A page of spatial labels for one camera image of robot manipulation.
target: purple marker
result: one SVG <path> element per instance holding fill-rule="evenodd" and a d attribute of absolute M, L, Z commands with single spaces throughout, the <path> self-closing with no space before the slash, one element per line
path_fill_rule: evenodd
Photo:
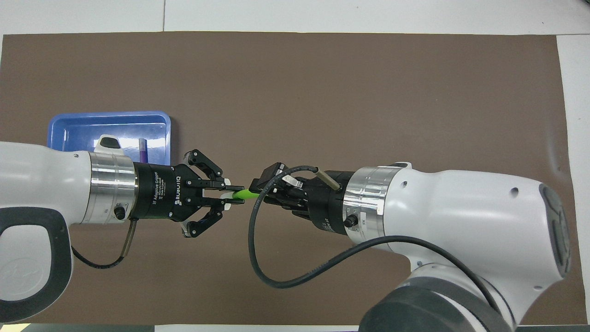
<path fill-rule="evenodd" d="M 139 139 L 139 162 L 148 162 L 148 141 L 145 138 Z"/>

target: white floor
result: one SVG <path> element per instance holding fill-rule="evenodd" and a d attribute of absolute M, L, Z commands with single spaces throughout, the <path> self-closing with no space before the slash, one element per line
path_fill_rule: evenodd
<path fill-rule="evenodd" d="M 585 1 L 0 1 L 0 38 L 5 34 L 132 31 L 558 35 L 586 310 L 590 313 L 590 130 L 586 130 L 590 128 L 590 5 Z"/>

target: green marker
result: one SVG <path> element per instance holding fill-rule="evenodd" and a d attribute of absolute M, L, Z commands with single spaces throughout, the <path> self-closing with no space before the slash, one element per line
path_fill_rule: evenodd
<path fill-rule="evenodd" d="M 236 191 L 232 195 L 232 198 L 238 198 L 238 199 L 241 199 L 241 200 L 247 200 L 249 198 L 256 198 L 256 197 L 258 197 L 258 194 L 255 194 L 255 193 L 251 192 L 250 190 Z"/>

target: blue tray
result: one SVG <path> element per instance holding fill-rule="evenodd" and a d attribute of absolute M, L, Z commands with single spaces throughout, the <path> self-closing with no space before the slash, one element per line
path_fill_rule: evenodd
<path fill-rule="evenodd" d="M 147 161 L 170 165 L 170 117 L 159 110 L 67 113 L 49 122 L 47 146 L 59 151 L 92 151 L 102 134 L 119 137 L 125 154 L 139 161 L 139 138 L 147 140 Z"/>

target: brown mat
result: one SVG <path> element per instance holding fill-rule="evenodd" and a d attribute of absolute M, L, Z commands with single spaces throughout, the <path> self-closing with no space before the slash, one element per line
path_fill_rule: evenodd
<path fill-rule="evenodd" d="M 275 161 L 356 170 L 404 160 L 543 181 L 568 211 L 573 270 L 524 323 L 586 323 L 553 36 L 7 35 L 2 49 L 2 141 L 45 144 L 59 113 L 163 110 L 173 162 L 199 148 L 234 184 Z M 357 324 L 409 274 L 404 257 L 367 250 L 306 285 L 269 288 L 248 261 L 251 204 L 197 239 L 167 220 L 141 221 L 120 266 L 76 262 L 65 294 L 30 322 Z M 126 227 L 75 226 L 72 241 L 105 263 Z M 263 268 L 282 279 L 351 245 L 271 206 L 257 234 Z"/>

